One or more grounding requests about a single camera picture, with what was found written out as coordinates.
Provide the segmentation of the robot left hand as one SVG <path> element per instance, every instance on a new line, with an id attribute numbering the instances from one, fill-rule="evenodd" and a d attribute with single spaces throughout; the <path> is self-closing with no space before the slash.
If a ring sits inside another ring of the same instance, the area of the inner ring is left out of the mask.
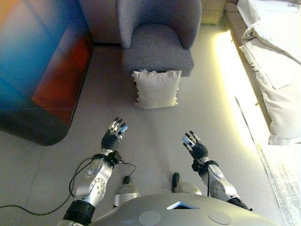
<path id="1" fill-rule="evenodd" d="M 123 123 L 122 118 L 115 118 L 113 122 L 110 123 L 110 126 L 101 140 L 101 148 L 115 151 L 127 129 L 128 126 L 126 123 Z"/>

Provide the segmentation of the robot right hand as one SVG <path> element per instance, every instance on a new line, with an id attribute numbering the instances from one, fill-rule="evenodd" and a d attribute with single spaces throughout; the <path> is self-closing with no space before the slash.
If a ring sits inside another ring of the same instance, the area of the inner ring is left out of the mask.
<path id="1" fill-rule="evenodd" d="M 185 133 L 182 138 L 183 145 L 189 151 L 193 159 L 202 160 L 208 157 L 207 148 L 201 143 L 200 138 L 190 130 L 190 133 Z"/>

